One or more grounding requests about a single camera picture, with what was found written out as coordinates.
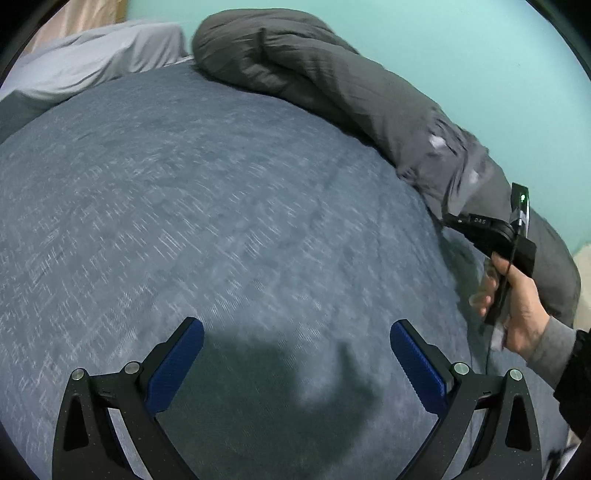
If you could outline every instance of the mint green wall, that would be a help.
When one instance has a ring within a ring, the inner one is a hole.
[[[129,0],[128,16],[190,38],[221,9],[270,7],[317,15],[409,80],[530,187],[572,251],[591,241],[591,82],[525,0]]]

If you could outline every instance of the gray comforter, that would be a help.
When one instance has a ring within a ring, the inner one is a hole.
[[[369,137],[437,218],[466,212],[509,219],[511,188],[488,150],[433,100],[360,56],[313,15],[223,11],[197,29],[193,55],[219,80],[278,96]],[[534,280],[544,307],[572,325],[581,288],[572,257],[535,211],[529,237],[538,246]]]
[[[395,478],[435,421],[390,350],[399,318],[486,364],[467,303],[482,256],[392,165],[188,64],[90,89],[8,138],[0,212],[0,420],[41,480],[69,373],[143,359],[187,315],[205,346],[158,419],[203,480]],[[509,367],[546,455],[566,425],[520,359],[491,355],[489,371]]]

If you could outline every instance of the blue bedsheet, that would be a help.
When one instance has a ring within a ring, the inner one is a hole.
[[[395,478],[435,421],[389,348],[399,318],[452,361],[486,361],[467,305],[482,257],[394,168],[189,64],[88,90],[11,136],[0,212],[0,420],[42,480],[69,373],[141,360],[186,316],[205,346],[159,421],[203,480]],[[512,366],[546,454],[566,426],[516,356],[489,370]]]

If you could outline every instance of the human hand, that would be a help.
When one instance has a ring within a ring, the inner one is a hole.
[[[509,262],[496,253],[492,254],[491,260],[485,261],[485,275],[480,289],[469,300],[481,317],[486,316],[495,299],[499,272],[505,274],[508,267]],[[544,310],[538,288],[531,278],[512,265],[507,280],[512,290],[510,314],[504,321],[507,328],[506,347],[529,360],[550,321],[550,315]]]

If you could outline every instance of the beige curtain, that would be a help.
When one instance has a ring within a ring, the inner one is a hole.
[[[44,43],[68,35],[125,21],[127,0],[70,0],[31,39],[31,53]]]
[[[581,299],[574,316],[574,327],[588,332],[591,329],[591,245],[575,255],[574,262],[581,274]]]

